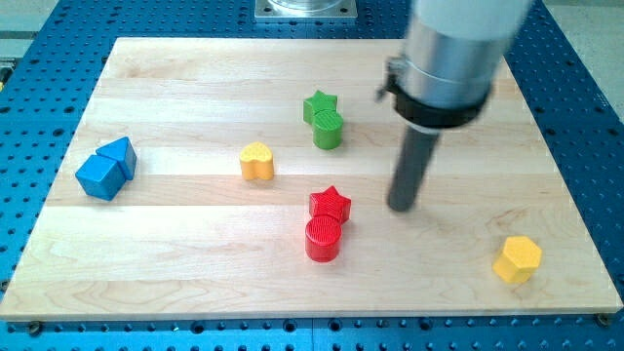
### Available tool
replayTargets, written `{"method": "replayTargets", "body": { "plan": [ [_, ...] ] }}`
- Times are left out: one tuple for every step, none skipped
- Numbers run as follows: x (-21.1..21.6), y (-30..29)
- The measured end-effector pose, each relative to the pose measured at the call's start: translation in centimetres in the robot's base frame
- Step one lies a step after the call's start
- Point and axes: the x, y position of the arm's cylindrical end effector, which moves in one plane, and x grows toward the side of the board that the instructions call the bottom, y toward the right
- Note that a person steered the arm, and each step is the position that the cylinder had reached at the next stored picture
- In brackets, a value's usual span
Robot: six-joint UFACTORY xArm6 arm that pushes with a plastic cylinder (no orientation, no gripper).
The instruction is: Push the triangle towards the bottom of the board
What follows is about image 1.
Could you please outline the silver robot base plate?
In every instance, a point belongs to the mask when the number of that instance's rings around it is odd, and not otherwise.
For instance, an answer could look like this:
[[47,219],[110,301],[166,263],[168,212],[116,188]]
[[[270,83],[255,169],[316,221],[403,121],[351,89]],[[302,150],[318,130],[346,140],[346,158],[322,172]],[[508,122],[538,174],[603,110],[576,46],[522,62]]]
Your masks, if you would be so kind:
[[255,0],[256,20],[323,20],[358,17],[355,0]]

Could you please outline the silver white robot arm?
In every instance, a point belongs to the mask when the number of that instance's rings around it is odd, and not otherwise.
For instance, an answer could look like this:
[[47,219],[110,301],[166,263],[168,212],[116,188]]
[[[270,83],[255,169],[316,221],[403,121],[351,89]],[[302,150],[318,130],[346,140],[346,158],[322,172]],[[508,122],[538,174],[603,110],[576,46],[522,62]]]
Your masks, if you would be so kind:
[[391,93],[395,111],[423,134],[476,119],[502,56],[531,0],[416,0],[399,54],[387,60],[377,98]]

